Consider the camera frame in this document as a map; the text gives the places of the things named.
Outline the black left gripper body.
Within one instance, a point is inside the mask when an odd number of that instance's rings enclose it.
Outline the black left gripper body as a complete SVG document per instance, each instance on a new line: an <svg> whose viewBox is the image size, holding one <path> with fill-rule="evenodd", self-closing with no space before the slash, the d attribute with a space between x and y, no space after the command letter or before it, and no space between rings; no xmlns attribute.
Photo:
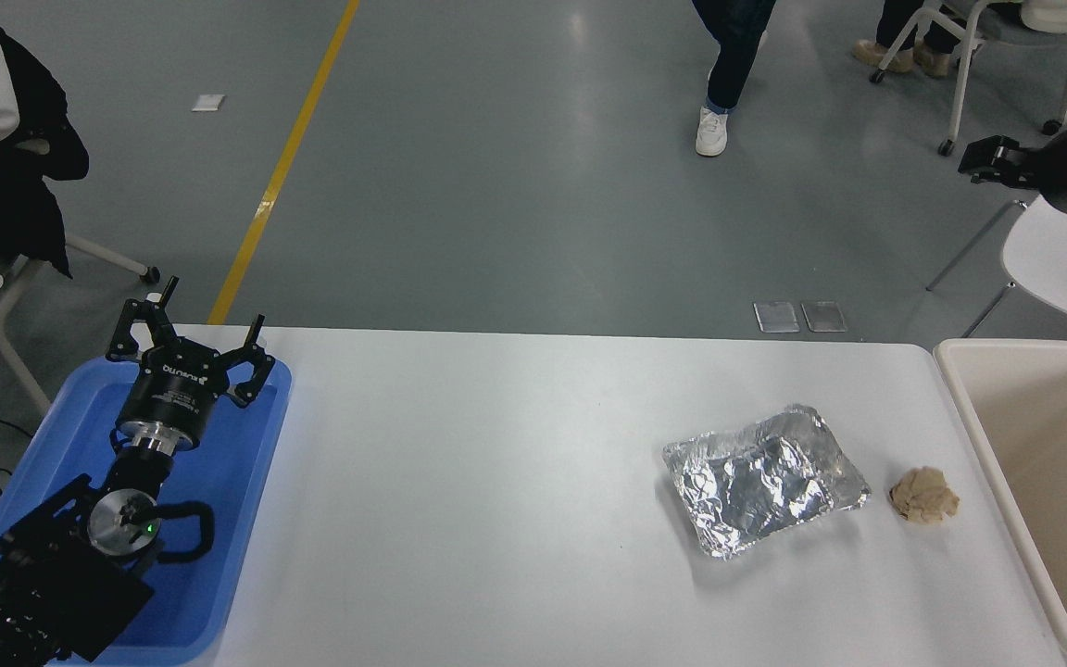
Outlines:
<svg viewBox="0 0 1067 667"><path fill-rule="evenodd" d="M160 423L182 438L202 438L224 392L220 352L190 339L152 346L120 413L120 430L136 434L143 423Z"/></svg>

